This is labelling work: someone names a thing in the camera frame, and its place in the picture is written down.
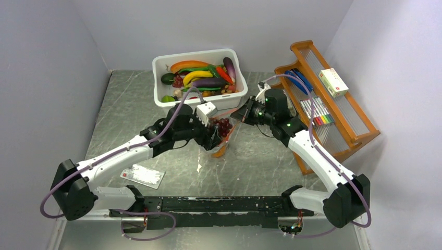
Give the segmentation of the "clear zip top bag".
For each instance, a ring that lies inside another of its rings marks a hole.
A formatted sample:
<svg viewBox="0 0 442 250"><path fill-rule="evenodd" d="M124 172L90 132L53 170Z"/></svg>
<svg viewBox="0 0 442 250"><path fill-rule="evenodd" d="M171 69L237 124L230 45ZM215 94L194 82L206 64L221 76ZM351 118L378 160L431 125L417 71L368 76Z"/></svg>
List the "clear zip top bag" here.
<svg viewBox="0 0 442 250"><path fill-rule="evenodd" d="M220 143L210 151L211 157L221 158L225 155L230 136L238 125L238 120L231 117L237 110L238 108L233 108L210 118L210 125L217 129L216 135L221 139Z"/></svg>

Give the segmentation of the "toy dark grapes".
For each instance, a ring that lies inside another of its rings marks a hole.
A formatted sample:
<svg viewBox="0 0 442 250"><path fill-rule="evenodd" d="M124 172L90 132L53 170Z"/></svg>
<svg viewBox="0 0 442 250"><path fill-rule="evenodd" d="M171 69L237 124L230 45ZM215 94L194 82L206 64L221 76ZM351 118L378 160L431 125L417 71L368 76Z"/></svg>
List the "toy dark grapes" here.
<svg viewBox="0 0 442 250"><path fill-rule="evenodd" d="M221 138L226 138L227 135L230 134L233 125L230 122L229 118L220 118L220 119L212 119L211 120L212 126L219 126L219 136Z"/></svg>

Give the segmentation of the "coloured marker set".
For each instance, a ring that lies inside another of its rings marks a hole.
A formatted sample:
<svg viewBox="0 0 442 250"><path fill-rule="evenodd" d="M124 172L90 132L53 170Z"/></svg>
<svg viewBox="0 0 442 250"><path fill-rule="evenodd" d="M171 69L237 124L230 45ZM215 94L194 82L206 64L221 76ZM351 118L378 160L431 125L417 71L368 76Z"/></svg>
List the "coloured marker set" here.
<svg viewBox="0 0 442 250"><path fill-rule="evenodd" d="M330 114L329 110L326 108L322 99L319 96L315 96L312 98L312 100L313 100L313 105L311 105L309 99L301 100L300 105L309 119L311 118L311 109L313 107L314 109L313 125L315 127L318 127L318 126L335 123L334 118Z"/></svg>

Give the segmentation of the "white red box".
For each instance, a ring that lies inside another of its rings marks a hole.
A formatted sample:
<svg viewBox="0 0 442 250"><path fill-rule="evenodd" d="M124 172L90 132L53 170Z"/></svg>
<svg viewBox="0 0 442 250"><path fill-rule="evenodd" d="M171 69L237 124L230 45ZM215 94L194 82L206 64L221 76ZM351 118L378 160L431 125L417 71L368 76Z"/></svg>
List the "white red box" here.
<svg viewBox="0 0 442 250"><path fill-rule="evenodd" d="M332 97L343 96L349 91L349 88L334 68L321 70L318 77Z"/></svg>

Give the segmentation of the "blue stapler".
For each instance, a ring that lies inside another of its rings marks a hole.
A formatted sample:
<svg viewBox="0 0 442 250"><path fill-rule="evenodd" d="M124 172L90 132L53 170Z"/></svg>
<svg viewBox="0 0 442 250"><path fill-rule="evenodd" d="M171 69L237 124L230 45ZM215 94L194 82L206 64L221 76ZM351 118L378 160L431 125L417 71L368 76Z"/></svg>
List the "blue stapler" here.
<svg viewBox="0 0 442 250"><path fill-rule="evenodd" d="M304 94L308 95L308 93L313 91L311 83L298 68L286 70L284 74L292 76L293 78L289 78L289 80Z"/></svg>

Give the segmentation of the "toy red grapes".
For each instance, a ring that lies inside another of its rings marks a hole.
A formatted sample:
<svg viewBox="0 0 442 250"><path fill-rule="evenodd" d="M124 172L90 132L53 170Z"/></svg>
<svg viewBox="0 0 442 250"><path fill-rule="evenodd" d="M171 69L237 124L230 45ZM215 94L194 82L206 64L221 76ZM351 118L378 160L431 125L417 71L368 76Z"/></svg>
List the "toy red grapes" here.
<svg viewBox="0 0 442 250"><path fill-rule="evenodd" d="M183 88L184 87L184 83L183 83L183 78L181 77L181 75L176 75L173 78L174 82L172 84L172 86L174 88Z"/></svg>

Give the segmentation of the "flat clear packet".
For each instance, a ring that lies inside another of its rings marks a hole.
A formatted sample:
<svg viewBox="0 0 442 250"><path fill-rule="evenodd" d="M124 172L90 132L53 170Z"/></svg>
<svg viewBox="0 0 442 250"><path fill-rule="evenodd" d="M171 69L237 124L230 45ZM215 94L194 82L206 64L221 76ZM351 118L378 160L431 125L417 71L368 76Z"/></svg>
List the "flat clear packet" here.
<svg viewBox="0 0 442 250"><path fill-rule="evenodd" d="M129 168L124 169L120 177L147 186L157 190L164 178L166 172L154 170L138 164L134 164Z"/></svg>

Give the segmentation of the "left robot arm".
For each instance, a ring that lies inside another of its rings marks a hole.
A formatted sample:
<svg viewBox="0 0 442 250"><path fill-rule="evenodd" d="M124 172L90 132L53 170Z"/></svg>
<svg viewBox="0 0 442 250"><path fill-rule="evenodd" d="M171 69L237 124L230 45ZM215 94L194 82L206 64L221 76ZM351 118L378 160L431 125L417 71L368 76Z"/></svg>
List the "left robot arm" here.
<svg viewBox="0 0 442 250"><path fill-rule="evenodd" d="M141 193L133 187L103 187L113 174L174 149L175 143L194 140L206 151L221 143L215 128L209 125L217 113L211 102L175 105L167 115L142 130L127 143L98 157L74 163L67 159L57 168L50 195L62 216L77 220L92 210L124 210L136 217L144 210Z"/></svg>

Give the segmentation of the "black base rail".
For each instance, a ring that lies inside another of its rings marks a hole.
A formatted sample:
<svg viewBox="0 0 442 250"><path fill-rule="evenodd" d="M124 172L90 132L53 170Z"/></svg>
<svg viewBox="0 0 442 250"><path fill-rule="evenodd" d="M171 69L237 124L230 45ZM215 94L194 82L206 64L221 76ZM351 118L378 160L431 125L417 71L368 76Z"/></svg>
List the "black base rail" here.
<svg viewBox="0 0 442 250"><path fill-rule="evenodd" d="M136 201L125 212L109 210L114 218L146 220L147 230L178 228L260 226L277 229L283 217L311 217L314 212L297 209L286 196L142 196L133 186Z"/></svg>

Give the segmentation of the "toy green lime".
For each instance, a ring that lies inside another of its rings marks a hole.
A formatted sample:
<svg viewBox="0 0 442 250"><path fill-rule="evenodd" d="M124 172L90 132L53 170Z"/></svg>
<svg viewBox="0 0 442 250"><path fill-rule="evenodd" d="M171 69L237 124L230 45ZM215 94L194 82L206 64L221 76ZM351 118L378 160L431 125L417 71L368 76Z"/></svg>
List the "toy green lime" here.
<svg viewBox="0 0 442 250"><path fill-rule="evenodd" d="M175 97L174 96L170 96L170 95L164 95L161 98L161 102L162 103L169 103L169 102L175 102L175 101L176 101Z"/></svg>

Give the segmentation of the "white plastic bin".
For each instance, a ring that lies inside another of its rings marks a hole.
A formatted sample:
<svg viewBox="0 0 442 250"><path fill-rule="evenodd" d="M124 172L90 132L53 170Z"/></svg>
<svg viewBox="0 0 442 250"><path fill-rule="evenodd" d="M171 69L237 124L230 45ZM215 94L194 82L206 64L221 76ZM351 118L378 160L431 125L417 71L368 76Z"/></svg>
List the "white plastic bin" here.
<svg viewBox="0 0 442 250"><path fill-rule="evenodd" d="M196 107L198 96L191 87L219 110L237 107L248 92L237 54L229 48L158 56L152 69L154 101L164 112L186 93L186 104Z"/></svg>

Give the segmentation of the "toy red chili pepper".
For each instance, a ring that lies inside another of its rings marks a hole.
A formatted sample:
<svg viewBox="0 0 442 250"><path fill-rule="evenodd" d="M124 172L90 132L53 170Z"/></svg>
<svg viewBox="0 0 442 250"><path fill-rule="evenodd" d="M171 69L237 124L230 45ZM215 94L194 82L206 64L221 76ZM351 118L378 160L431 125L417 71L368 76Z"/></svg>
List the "toy red chili pepper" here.
<svg viewBox="0 0 442 250"><path fill-rule="evenodd" d="M226 73L223 70L223 67L221 66L216 66L215 67L217 73L225 80L227 81L230 85L234 85L234 82L232 81L231 77L228 75L228 73Z"/></svg>

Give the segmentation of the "toy orange papaya slice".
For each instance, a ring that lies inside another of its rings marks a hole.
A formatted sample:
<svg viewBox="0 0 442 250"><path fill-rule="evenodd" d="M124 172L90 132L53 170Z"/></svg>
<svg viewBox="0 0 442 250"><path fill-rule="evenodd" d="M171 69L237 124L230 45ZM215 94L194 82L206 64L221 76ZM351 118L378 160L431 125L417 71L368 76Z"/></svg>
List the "toy orange papaya slice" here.
<svg viewBox="0 0 442 250"><path fill-rule="evenodd" d="M170 66L170 71L172 73L177 73L179 70L184 68L201 68L208 66L208 63L198 60L184 60L177 62Z"/></svg>

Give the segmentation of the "wooden shelf rack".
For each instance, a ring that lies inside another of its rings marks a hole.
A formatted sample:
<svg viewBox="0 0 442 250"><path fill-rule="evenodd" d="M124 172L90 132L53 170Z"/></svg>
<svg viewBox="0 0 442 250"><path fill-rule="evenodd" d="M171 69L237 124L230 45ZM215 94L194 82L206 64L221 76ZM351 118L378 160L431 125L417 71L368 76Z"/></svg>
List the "wooden shelf rack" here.
<svg viewBox="0 0 442 250"><path fill-rule="evenodd" d="M296 61L277 67L275 73L298 69L312 85L312 96L320 98L333 119L332 123L315 126L313 135L339 162L343 162L380 135L380 131L349 92L343 96L331 96L318 77L320 71L330 65L311 40L294 42L290 49Z"/></svg>

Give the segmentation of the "toy green chili pepper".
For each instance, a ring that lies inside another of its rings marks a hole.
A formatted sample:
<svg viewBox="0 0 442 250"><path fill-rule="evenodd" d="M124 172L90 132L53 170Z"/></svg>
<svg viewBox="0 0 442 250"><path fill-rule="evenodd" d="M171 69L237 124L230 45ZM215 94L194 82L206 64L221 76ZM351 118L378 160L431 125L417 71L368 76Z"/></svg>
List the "toy green chili pepper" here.
<svg viewBox="0 0 442 250"><path fill-rule="evenodd" d="M193 67L193 68L183 68L180 69L179 71L177 71L175 74L188 74L190 72L194 72L194 71L216 71L216 67L221 67L221 69L224 72L227 72L226 68L224 67L224 65L208 65L208 66L204 66L204 67Z"/></svg>

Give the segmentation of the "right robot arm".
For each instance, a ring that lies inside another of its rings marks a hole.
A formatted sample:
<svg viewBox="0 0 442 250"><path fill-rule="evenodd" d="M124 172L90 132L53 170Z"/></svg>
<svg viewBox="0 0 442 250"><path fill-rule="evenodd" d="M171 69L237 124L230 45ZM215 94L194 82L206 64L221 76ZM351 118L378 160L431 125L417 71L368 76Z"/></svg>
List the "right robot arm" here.
<svg viewBox="0 0 442 250"><path fill-rule="evenodd" d="M325 192L294 186L283 193L282 211L293 216L299 210L324 214L336 228L355 223L366 214L371 224L370 181L345 168L311 134L308 127L288 108L287 97L281 89L262 92L263 97L251 96L231 117L251 126L266 125L275 139L300 156L326 187Z"/></svg>

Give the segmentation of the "toy green avocado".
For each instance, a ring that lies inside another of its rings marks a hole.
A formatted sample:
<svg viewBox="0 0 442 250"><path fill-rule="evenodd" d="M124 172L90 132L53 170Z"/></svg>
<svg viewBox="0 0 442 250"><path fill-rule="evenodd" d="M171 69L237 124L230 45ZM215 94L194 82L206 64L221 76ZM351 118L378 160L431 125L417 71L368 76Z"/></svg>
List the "toy green avocado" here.
<svg viewBox="0 0 442 250"><path fill-rule="evenodd" d="M173 85L176 75L174 73L166 73L161 76L161 82L165 85Z"/></svg>

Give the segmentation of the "toy purple eggplant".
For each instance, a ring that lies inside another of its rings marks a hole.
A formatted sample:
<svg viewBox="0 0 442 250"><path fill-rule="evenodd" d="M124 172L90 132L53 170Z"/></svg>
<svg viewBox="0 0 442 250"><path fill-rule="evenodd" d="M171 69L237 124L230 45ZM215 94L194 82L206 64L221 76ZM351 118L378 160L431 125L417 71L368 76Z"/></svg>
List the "toy purple eggplant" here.
<svg viewBox="0 0 442 250"><path fill-rule="evenodd" d="M196 88L223 88L227 82L222 78L204 78L190 83Z"/></svg>

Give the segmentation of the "toy pineapple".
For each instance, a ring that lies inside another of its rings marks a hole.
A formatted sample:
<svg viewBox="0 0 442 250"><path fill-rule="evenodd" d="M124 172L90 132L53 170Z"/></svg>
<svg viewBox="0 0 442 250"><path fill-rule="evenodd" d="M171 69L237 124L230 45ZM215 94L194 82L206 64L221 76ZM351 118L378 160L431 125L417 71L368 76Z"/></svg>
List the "toy pineapple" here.
<svg viewBox="0 0 442 250"><path fill-rule="evenodd" d="M211 153L211 157L213 157L213 158L223 157L226 153L227 148L228 148L228 142L220 144L219 146L217 146L213 149L213 152Z"/></svg>

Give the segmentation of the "toy yellow banana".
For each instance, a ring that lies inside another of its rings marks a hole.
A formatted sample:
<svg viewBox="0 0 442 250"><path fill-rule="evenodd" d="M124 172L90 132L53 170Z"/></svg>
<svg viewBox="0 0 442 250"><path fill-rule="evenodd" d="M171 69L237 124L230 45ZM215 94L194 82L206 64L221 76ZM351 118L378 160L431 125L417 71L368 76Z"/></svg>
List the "toy yellow banana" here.
<svg viewBox="0 0 442 250"><path fill-rule="evenodd" d="M190 73L188 73L184 79L183 79L183 84L184 87L188 87L189 84L192 82L193 79L195 78L212 78L213 75L209 72L209 71L192 71Z"/></svg>

